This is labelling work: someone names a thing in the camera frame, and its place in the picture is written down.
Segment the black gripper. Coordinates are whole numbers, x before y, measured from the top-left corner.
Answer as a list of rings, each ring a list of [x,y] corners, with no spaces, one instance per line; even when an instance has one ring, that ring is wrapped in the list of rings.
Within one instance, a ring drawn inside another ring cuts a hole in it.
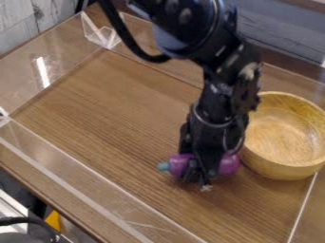
[[[194,159],[187,161],[182,180],[183,183],[198,180],[200,192],[212,189],[222,157],[239,151],[247,124],[247,115],[234,117],[220,124],[208,124],[194,114],[187,115],[187,121],[180,128],[179,153],[192,154]]]

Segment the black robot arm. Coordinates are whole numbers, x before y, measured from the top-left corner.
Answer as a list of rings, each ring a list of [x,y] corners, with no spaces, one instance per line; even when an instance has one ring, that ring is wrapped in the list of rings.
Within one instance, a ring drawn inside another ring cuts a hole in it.
[[[178,179],[203,191],[220,175],[222,162],[238,155],[246,139],[249,114],[258,109],[262,55],[238,31],[238,10],[223,0],[124,0],[152,23],[159,54],[147,53],[119,15],[112,0],[96,0],[125,47],[144,61],[194,62],[203,88],[180,127]]]

